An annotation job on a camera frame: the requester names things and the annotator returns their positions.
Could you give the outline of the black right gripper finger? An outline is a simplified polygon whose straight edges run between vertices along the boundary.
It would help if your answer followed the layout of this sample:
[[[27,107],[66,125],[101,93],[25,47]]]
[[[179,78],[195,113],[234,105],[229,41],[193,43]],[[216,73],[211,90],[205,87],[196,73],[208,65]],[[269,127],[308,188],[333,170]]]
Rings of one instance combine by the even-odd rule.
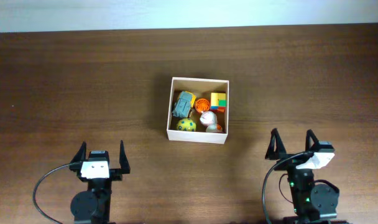
[[[287,152],[277,128],[271,131],[270,143],[265,154],[265,159],[280,160],[286,158]]]
[[[306,135],[305,141],[305,150],[310,152],[318,152],[319,151],[319,140],[314,134],[314,132],[309,129]]]

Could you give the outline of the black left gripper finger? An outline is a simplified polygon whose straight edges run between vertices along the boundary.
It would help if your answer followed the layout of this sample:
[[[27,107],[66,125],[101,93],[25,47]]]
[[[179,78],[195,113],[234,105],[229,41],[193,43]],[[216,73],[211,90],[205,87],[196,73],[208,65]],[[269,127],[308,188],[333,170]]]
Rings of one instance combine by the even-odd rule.
[[[123,140],[120,141],[119,164],[121,166],[121,174],[131,173],[131,167],[126,156]]]
[[[70,161],[71,164],[81,164],[86,159],[86,142],[83,141],[78,152],[73,156]]]

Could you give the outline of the yellow ball with blue letters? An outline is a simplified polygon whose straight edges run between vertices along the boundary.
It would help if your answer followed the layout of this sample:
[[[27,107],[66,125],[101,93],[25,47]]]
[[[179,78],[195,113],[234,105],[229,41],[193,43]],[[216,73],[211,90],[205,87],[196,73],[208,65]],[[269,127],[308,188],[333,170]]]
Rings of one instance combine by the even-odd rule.
[[[194,120],[190,118],[183,118],[178,121],[176,125],[177,131],[188,131],[188,132],[195,132],[196,131],[196,123]]]

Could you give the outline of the yellow grey toy truck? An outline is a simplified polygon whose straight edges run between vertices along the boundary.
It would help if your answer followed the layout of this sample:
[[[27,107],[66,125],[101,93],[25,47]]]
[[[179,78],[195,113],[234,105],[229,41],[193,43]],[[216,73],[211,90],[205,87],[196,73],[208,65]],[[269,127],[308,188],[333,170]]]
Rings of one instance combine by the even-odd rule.
[[[182,91],[173,106],[172,115],[176,118],[188,118],[195,101],[196,95],[189,91]]]

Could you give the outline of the pink white duck toy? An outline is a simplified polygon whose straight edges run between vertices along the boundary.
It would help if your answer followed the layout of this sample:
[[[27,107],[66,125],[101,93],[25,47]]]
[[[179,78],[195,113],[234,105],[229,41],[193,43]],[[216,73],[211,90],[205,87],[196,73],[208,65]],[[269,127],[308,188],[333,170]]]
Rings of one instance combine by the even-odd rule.
[[[222,127],[218,124],[217,116],[212,111],[202,112],[200,123],[206,128],[207,133],[223,133]]]

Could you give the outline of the colourful puzzle cube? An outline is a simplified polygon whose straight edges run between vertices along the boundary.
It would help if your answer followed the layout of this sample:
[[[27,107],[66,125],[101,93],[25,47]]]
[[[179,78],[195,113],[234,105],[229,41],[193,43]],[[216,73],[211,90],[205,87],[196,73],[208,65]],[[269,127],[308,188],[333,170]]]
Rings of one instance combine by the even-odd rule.
[[[224,113],[227,106],[225,93],[211,93],[210,110]]]

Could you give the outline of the orange ridged disc toy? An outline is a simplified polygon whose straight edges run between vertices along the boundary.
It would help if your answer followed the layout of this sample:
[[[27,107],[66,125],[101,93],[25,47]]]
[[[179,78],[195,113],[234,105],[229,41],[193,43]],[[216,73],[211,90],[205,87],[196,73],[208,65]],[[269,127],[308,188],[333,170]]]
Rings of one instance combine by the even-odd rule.
[[[195,109],[198,113],[202,114],[210,110],[210,102],[206,98],[199,98],[195,101]]]

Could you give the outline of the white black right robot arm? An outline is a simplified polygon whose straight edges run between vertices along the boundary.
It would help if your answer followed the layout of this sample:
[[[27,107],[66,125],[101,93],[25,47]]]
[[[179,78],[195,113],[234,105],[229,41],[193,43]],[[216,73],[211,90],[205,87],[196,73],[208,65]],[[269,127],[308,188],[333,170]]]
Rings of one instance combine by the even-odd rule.
[[[290,186],[294,217],[283,218],[284,223],[331,223],[337,217],[336,207],[340,190],[324,179],[314,179],[313,171],[330,163],[335,149],[328,141],[320,141],[308,130],[305,150],[296,154],[287,153],[278,129],[271,130],[270,143],[265,159],[276,163],[268,170],[262,185],[262,208],[267,223],[269,217],[265,192],[267,181],[273,171],[284,171]]]

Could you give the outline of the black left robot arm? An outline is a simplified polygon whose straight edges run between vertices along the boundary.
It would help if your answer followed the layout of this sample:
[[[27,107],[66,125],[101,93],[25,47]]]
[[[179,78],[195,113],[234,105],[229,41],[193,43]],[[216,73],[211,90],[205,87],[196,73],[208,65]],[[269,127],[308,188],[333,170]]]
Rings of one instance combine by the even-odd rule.
[[[90,151],[86,155],[83,142],[69,165],[76,176],[88,184],[85,191],[77,193],[71,200],[70,210],[75,223],[109,223],[112,183],[122,181],[131,168],[125,153],[124,142],[119,147],[119,168],[110,168],[108,151]]]

